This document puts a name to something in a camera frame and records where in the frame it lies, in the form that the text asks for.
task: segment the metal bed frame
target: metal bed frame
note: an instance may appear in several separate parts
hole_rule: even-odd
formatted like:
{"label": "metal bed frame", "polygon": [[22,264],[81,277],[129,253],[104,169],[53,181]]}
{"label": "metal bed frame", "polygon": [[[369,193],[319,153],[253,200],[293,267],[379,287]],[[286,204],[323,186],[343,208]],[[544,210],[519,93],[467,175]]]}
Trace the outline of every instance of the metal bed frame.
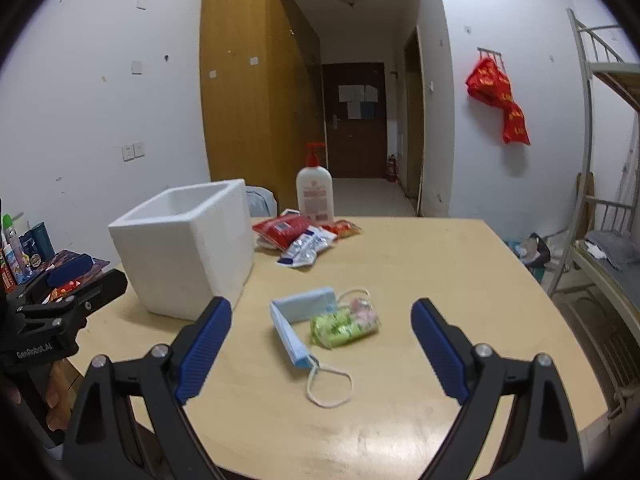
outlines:
{"label": "metal bed frame", "polygon": [[[580,71],[582,73],[585,123],[584,153],[582,158],[582,177],[578,186],[578,197],[574,214],[568,228],[568,237],[562,250],[562,257],[549,286],[548,294],[551,298],[557,293],[586,293],[587,297],[585,299],[598,306],[603,316],[610,319],[612,314],[608,312],[610,307],[607,308],[601,304],[590,290],[591,287],[596,286],[612,304],[620,316],[622,323],[629,329],[633,339],[635,339],[640,348],[640,312],[638,311],[640,305],[634,306],[624,291],[600,270],[597,263],[590,260],[590,257],[585,256],[584,253],[576,247],[578,224],[585,210],[590,215],[588,218],[588,226],[593,226],[596,216],[598,216],[601,230],[612,230],[624,235],[630,234],[636,217],[638,190],[640,189],[640,156],[638,156],[632,204],[613,202],[611,200],[602,200],[594,196],[588,196],[586,176],[591,169],[593,147],[593,95],[591,81],[593,77],[596,76],[619,94],[636,112],[640,112],[640,64],[626,63],[622,57],[597,34],[600,30],[621,28],[619,25],[587,27],[576,18],[575,13],[571,9],[568,9],[567,12],[574,31],[575,43],[580,59]],[[590,61],[590,58],[587,56],[583,39],[591,42],[595,62]],[[603,50],[606,62],[601,62],[600,60]],[[577,264],[588,277],[589,281],[580,285],[559,288],[564,270],[568,268],[570,263]],[[593,327],[589,327],[588,324],[581,319],[579,311],[572,307],[570,303],[567,303],[567,306],[578,320],[588,340],[594,347],[596,354],[606,370],[606,375],[612,384],[614,391],[613,400],[618,406],[609,411],[609,416],[613,417],[617,413],[625,412],[626,400],[640,384],[640,370],[638,370],[638,366],[632,358],[632,354],[637,352],[631,352],[628,345],[625,344],[624,338],[615,331],[608,331],[607,335],[598,337]],[[621,373],[621,370],[628,370],[628,372]]]}

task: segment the light switch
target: light switch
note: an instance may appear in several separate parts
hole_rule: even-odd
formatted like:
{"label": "light switch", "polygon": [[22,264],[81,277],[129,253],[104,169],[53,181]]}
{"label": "light switch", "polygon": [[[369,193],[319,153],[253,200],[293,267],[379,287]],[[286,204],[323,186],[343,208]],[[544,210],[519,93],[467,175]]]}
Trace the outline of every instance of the light switch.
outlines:
{"label": "light switch", "polygon": [[145,143],[136,142],[133,145],[133,154],[136,158],[139,158],[140,156],[145,156]]}
{"label": "light switch", "polygon": [[133,152],[133,144],[127,144],[122,147],[122,160],[127,162],[128,160],[133,160],[136,158],[136,155]]}

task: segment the blue face mask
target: blue face mask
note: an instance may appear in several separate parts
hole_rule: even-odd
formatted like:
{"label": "blue face mask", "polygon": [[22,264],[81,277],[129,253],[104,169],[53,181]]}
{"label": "blue face mask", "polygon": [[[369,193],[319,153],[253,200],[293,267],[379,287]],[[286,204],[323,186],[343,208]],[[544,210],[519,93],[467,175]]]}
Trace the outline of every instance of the blue face mask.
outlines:
{"label": "blue face mask", "polygon": [[[334,290],[326,286],[308,292],[302,292],[301,294],[287,296],[286,298],[279,298],[278,300],[271,301],[270,304],[271,320],[280,335],[280,339],[282,339],[282,343],[287,350],[291,362],[299,368],[311,368],[306,382],[306,396],[312,403],[322,408],[337,408],[349,402],[351,400],[351,394],[353,393],[353,379],[347,372],[321,365],[318,359],[309,353],[290,324],[309,320],[313,316],[335,312],[338,310],[340,298],[354,291],[365,292],[369,295],[368,291],[359,288],[348,290],[337,297]],[[325,403],[318,401],[311,393],[311,386],[318,371],[347,377],[351,385],[349,396],[339,402]]]}

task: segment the hanging red bag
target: hanging red bag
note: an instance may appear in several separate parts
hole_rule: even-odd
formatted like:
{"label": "hanging red bag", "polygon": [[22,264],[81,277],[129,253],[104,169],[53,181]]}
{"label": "hanging red bag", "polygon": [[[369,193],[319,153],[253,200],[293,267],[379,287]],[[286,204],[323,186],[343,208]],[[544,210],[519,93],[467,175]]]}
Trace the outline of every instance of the hanging red bag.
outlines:
{"label": "hanging red bag", "polygon": [[522,142],[530,146],[524,114],[513,102],[509,78],[498,69],[490,57],[481,57],[466,79],[466,89],[471,97],[483,103],[504,110],[502,140],[505,144]]}

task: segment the bunk bed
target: bunk bed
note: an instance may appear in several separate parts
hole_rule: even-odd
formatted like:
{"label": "bunk bed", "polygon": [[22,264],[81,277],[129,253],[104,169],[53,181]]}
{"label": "bunk bed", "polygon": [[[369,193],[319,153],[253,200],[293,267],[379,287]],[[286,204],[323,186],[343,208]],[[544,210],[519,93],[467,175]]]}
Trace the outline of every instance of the bunk bed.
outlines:
{"label": "bunk bed", "polygon": [[[582,72],[582,88],[584,91],[584,153],[582,160],[581,175],[588,175],[591,168],[591,154],[593,145],[593,96],[592,78],[596,77],[609,86],[621,98],[623,98],[637,113],[640,113],[640,64],[625,62],[615,50],[608,45],[599,35],[602,30],[620,28],[618,25],[604,25],[600,27],[587,27],[580,22],[575,13],[568,10],[569,19],[574,31],[575,43],[580,59],[580,69]],[[591,43],[593,53],[587,55],[585,44]],[[630,231],[636,217],[638,209],[638,190],[640,187],[640,156],[638,157],[638,168],[636,169],[635,187],[633,201],[631,204],[623,202],[612,202],[611,200],[601,200],[595,196],[587,194],[588,183],[586,178],[580,179],[578,186],[578,199],[576,201],[574,214],[568,228],[562,257],[552,283],[548,288],[550,297],[555,294],[587,294],[586,298],[593,304],[602,307],[603,302],[599,302],[593,293],[593,287],[597,289],[609,300],[615,312],[613,316],[603,316],[602,319],[611,321],[613,317],[622,320],[621,324],[626,326],[628,333],[623,329],[625,335],[622,337],[619,332],[610,330],[607,336],[598,337],[596,331],[601,328],[597,322],[591,320],[591,325],[585,321],[584,316],[576,309],[575,303],[566,303],[575,319],[578,321],[588,340],[593,346],[593,351],[602,361],[605,370],[604,375],[608,376],[612,387],[612,403],[610,406],[610,416],[624,412],[627,399],[640,393],[640,371],[638,370],[638,350],[640,349],[640,265],[631,265],[623,269],[613,267],[607,260],[597,260],[587,250],[584,240],[578,240],[578,225],[584,225],[584,215],[586,224],[593,230],[617,233],[623,240],[630,243]],[[577,267],[580,269],[582,282],[570,283],[568,286],[561,285],[561,279],[565,270]]]}

